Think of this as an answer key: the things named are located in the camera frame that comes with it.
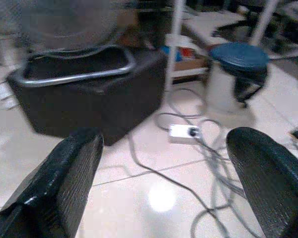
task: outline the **blue object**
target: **blue object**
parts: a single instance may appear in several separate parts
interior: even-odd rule
[[[225,43],[210,51],[223,66],[241,71],[259,71],[267,67],[268,55],[259,47],[246,43]]]
[[[163,47],[161,47],[161,49],[162,49],[162,51],[165,52],[167,55],[170,53],[170,47],[168,47],[168,46],[163,46]],[[179,51],[177,51],[175,61],[176,61],[176,62],[182,61],[182,56],[181,56],[181,54],[180,54]]]

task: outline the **white pole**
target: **white pole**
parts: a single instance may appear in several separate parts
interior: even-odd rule
[[[175,57],[177,51],[178,36],[181,33],[182,26],[182,12],[185,6],[186,0],[175,0],[175,6],[172,17],[172,44],[170,46],[168,65],[165,79],[164,90],[169,92],[172,88],[172,72],[174,71]]]
[[[257,22],[255,32],[253,33],[253,36],[250,40],[250,45],[258,46],[265,30],[272,18],[272,15],[276,9],[276,6],[278,4],[279,0],[269,0],[266,3],[265,9],[260,15],[259,21]]]

